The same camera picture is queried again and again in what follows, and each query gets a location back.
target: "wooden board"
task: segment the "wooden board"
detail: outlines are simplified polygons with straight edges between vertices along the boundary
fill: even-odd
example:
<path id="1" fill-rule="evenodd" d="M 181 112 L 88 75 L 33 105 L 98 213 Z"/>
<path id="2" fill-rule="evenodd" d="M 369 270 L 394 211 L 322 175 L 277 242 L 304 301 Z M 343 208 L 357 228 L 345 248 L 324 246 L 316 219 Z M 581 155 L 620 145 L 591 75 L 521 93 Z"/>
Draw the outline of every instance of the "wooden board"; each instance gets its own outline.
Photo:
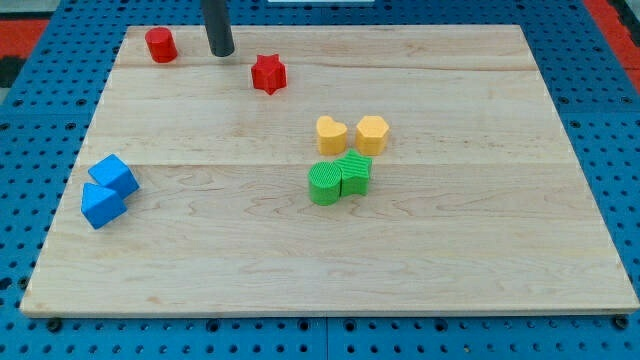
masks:
<path id="1" fill-rule="evenodd" d="M 132 27 L 22 310 L 33 317 L 446 316 L 638 308 L 517 26 L 237 27 L 209 54 Z M 258 53 L 289 86 L 254 90 Z M 391 126 L 370 194 L 319 207 L 315 120 Z M 79 211 L 109 153 L 141 190 L 99 231 Z"/>

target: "red star-shaped block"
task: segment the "red star-shaped block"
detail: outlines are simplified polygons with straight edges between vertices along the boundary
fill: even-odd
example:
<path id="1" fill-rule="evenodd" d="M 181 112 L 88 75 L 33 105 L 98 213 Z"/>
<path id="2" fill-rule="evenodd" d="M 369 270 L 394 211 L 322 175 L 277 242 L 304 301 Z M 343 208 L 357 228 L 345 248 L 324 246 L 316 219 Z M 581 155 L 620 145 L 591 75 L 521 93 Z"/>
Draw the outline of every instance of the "red star-shaped block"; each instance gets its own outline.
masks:
<path id="1" fill-rule="evenodd" d="M 258 55 L 258 61 L 251 67 L 253 87 L 272 95 L 276 90 L 287 86 L 287 73 L 280 55 Z"/>

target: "blue block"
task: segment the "blue block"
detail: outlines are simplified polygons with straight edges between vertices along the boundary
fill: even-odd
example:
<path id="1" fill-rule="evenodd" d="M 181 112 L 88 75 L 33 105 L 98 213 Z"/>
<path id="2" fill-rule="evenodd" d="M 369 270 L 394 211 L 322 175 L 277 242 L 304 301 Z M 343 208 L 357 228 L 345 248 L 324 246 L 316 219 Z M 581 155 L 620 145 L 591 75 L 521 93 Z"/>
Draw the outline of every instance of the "blue block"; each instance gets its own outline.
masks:
<path id="1" fill-rule="evenodd" d="M 85 183 L 82 189 L 81 211 L 91 226 L 97 230 L 122 215 L 127 211 L 127 206 L 114 190 Z"/>
<path id="2" fill-rule="evenodd" d="M 89 175 L 99 185 L 117 192 L 122 199 L 140 187 L 131 169 L 114 154 L 92 166 Z"/>

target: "green ribbed block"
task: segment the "green ribbed block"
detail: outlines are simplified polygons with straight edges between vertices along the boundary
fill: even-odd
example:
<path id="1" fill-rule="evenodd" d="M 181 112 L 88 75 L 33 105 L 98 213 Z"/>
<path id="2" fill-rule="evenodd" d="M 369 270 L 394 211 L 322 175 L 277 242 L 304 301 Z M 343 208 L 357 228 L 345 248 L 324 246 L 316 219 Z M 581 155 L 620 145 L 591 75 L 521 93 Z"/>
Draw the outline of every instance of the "green ribbed block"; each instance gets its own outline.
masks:
<path id="1" fill-rule="evenodd" d="M 342 174 L 340 168 L 321 161 L 309 170 L 309 197 L 318 205 L 331 205 L 340 198 Z"/>
<path id="2" fill-rule="evenodd" d="M 343 158 L 333 163 L 342 172 L 340 196 L 349 196 L 351 194 L 367 195 L 371 177 L 371 164 L 373 163 L 370 157 L 362 156 L 357 151 L 349 149 Z"/>

